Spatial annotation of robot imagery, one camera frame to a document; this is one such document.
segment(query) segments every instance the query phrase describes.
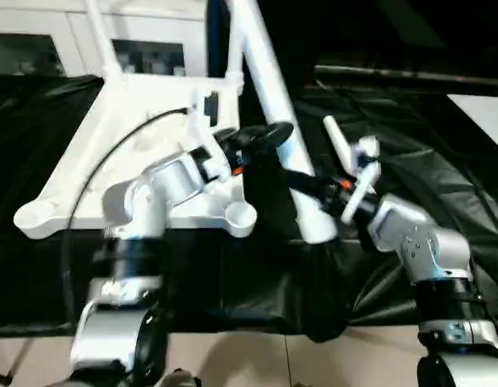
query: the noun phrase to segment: black cloth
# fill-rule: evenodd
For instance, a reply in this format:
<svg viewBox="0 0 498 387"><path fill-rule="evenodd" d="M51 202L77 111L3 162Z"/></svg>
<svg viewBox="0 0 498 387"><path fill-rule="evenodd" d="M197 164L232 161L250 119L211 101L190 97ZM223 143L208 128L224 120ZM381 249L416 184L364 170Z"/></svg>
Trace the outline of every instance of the black cloth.
<svg viewBox="0 0 498 387"><path fill-rule="evenodd" d="M37 197L102 85L92 77L0 77L0 335L72 334L64 311L57 233L29 240L12 223ZM316 168L338 163L322 128L333 114L350 140L376 135L377 190L424 206L470 240L484 294L498 317L498 147L446 96L384 91L301 92L294 98ZM353 227L305 245L274 156L246 172L254 232L170 230L162 257L173 331L233 329L306 334L322 341L348 324L415 323L413 292L397 258L365 252ZM93 273L98 231L72 231L77 308Z"/></svg>

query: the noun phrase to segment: white stand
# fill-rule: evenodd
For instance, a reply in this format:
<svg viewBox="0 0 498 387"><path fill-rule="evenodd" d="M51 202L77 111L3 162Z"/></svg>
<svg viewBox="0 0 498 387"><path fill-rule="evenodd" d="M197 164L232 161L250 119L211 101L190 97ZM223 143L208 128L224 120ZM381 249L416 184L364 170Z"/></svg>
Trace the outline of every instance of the white stand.
<svg viewBox="0 0 498 387"><path fill-rule="evenodd" d="M290 139L278 150L281 164L287 169L313 175L308 152L297 128L292 104L255 0L230 3L233 21L228 71L224 79L123 74L105 33L96 0L85 0L85 3L102 57L105 85L40 195L16 212L15 225L28 237L45 238L63 229L77 193L102 156L128 131L151 116L190 106L196 90L219 93L218 125L212 128L212 133L227 127L238 129L238 95L243 87L242 50L246 54L267 121L288 121L296 125ZM168 117L153 124L126 143L106 163L77 210L73 227L103 228L101 198L109 186L132 179L148 164L181 148L191 150L200 145L189 130L187 118ZM316 200L296 191L292 191L292 196L301 234L307 243L326 242L337 235L333 219L322 212ZM204 193L174 208L170 213L169 226L230 227L228 213L237 212L237 209L228 210L232 202L244 202L241 177L222 183L214 182ZM255 214L251 212L249 215L244 215L245 220L251 218L254 222Z"/></svg>

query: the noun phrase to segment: black cable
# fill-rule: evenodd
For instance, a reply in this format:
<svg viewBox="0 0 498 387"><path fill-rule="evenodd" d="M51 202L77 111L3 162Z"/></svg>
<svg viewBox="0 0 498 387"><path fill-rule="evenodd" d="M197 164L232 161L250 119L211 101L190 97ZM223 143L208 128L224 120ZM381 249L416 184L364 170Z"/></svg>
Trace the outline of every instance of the black cable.
<svg viewBox="0 0 498 387"><path fill-rule="evenodd" d="M95 175L101 170L104 166L105 162L111 157L113 153L117 151L126 141L128 141L133 135L140 132L142 129L154 123L158 119L162 119L163 117L168 117L172 114L186 114L188 111L187 108L182 107L180 109L168 110L164 113L159 113L154 117L148 119L144 123L138 125L135 129L127 133L124 137L122 137L97 163L95 168L92 170L91 174L88 176L85 184L83 185L75 204L73 205L72 212L68 218L68 223L66 228L64 229L63 241L61 244L61 256L60 256L60 266L61 266L61 275L63 279L63 297L64 303L66 306L66 317L70 322L70 333L73 333L77 328L77 320L75 317L75 305L74 305L74 296L73 296L73 287L72 287L72 273L70 268L70 233L68 232L73 225L73 217L77 211L79 204L81 203L82 198L85 195L86 190L88 189L89 183L93 180Z"/></svg>
<svg viewBox="0 0 498 387"><path fill-rule="evenodd" d="M13 377L9 373L7 375L2 375L0 373L0 385L8 386L11 385L12 382L13 382Z"/></svg>

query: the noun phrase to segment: white cabinet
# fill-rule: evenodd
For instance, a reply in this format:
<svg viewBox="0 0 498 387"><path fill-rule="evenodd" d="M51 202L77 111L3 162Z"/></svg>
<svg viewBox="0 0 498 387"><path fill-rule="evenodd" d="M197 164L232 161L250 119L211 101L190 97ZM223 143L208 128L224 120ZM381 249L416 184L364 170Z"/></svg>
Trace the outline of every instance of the white cabinet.
<svg viewBox="0 0 498 387"><path fill-rule="evenodd" d="M206 75L203 20L104 15L106 33L113 40L124 70L167 75ZM101 61L88 17L68 14L85 71L101 75Z"/></svg>
<svg viewBox="0 0 498 387"><path fill-rule="evenodd" d="M66 14L0 10L0 73L85 73Z"/></svg>
<svg viewBox="0 0 498 387"><path fill-rule="evenodd" d="M206 75L205 0L97 0L128 72ZM0 73L101 74L84 0L0 0Z"/></svg>

